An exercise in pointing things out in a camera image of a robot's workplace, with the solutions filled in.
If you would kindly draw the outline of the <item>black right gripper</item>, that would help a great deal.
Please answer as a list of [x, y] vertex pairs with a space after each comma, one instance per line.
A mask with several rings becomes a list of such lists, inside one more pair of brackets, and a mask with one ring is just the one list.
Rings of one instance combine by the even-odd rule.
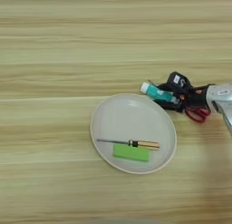
[[[157, 86], [159, 90], [170, 92], [170, 88], [166, 83]], [[175, 95], [179, 98], [179, 103], [166, 102], [164, 100], [154, 100], [164, 110], [175, 112], [183, 112], [187, 108], [190, 109], [207, 109], [206, 95], [208, 85], [195, 87], [189, 84], [183, 87], [178, 86], [175, 89]]]

